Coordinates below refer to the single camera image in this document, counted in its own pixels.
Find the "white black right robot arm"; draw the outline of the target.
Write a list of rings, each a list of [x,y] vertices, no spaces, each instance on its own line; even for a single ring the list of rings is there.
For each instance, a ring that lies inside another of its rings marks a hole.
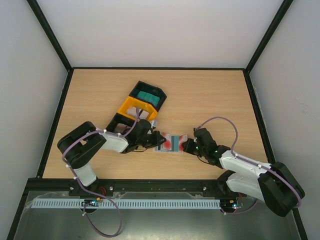
[[[225,169],[217,179],[218,191],[229,196],[242,193],[260,200],[276,215],[285,217],[302,204],[305,193],[289,169],[281,162],[274,164],[246,158],[231,148],[205,144],[189,138],[182,144],[183,151],[205,158],[208,164]]]

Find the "black bin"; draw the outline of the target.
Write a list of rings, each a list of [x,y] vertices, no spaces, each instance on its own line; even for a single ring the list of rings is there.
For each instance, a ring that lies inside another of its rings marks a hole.
[[[107,125],[106,130],[115,134],[124,135],[133,126],[135,120],[120,113],[116,113],[110,123]]]
[[[167,95],[161,88],[143,81],[137,82],[129,96],[151,104],[157,112],[161,109],[163,103],[167,99]]]

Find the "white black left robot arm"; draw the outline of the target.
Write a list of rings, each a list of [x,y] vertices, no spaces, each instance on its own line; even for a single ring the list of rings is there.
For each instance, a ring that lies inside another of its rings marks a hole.
[[[153,122],[145,119],[136,119],[133,124],[122,123],[115,129],[99,129],[86,121],[62,137],[57,148],[74,180],[92,192],[98,177],[90,161],[99,150],[126,154],[140,147],[145,150],[160,147],[165,142],[166,138],[154,130]]]

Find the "beige card holder wallet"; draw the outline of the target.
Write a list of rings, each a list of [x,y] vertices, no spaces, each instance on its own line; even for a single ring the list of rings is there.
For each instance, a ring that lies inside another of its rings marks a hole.
[[[160,153],[182,153],[182,144],[188,140],[188,135],[172,135],[166,132],[161,132],[161,136],[165,137],[166,141],[160,146],[153,148],[154,152]]]

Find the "yellow bin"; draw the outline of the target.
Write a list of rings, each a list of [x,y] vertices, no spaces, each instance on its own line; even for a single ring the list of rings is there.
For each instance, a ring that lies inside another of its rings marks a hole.
[[[147,121],[154,120],[158,114],[156,109],[150,103],[131,96],[126,98],[117,113],[132,120],[139,116],[140,119]]]

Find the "green VIP card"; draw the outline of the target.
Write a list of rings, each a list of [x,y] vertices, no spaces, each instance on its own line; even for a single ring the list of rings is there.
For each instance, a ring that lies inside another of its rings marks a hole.
[[[183,147],[182,144],[185,142],[185,136],[184,135],[174,135],[172,137],[173,142],[172,142],[172,151],[181,153],[183,152]]]

